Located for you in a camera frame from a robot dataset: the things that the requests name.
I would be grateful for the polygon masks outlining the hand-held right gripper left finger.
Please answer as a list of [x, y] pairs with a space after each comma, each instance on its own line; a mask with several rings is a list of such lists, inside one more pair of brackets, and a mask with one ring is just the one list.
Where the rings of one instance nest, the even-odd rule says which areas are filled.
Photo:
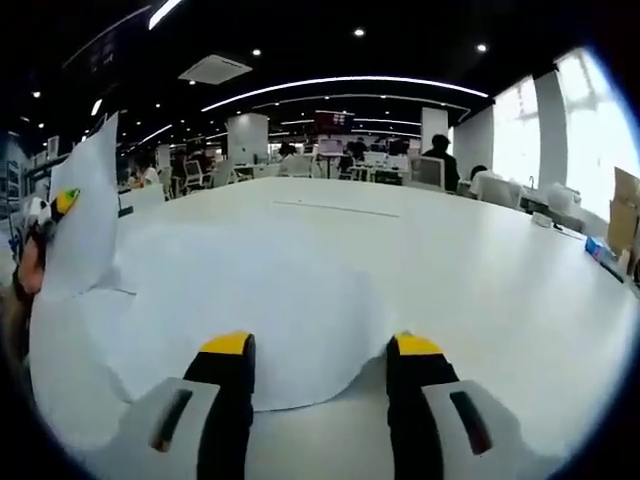
[[253, 423], [255, 337], [205, 343], [181, 378], [134, 402], [99, 453], [104, 479], [243, 479]]

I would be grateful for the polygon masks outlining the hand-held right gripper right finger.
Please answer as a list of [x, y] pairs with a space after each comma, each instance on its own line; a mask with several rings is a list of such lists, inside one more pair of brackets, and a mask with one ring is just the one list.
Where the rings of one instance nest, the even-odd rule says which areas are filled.
[[546, 458], [511, 410], [458, 377], [443, 351], [409, 332], [386, 346], [387, 424], [396, 479], [544, 479]]

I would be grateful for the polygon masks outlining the person's left hand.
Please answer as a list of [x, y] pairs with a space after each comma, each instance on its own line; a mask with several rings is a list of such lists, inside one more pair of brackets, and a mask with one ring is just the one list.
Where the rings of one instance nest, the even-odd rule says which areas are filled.
[[40, 292], [44, 279], [46, 237], [33, 229], [24, 245], [17, 277], [24, 292], [33, 296]]

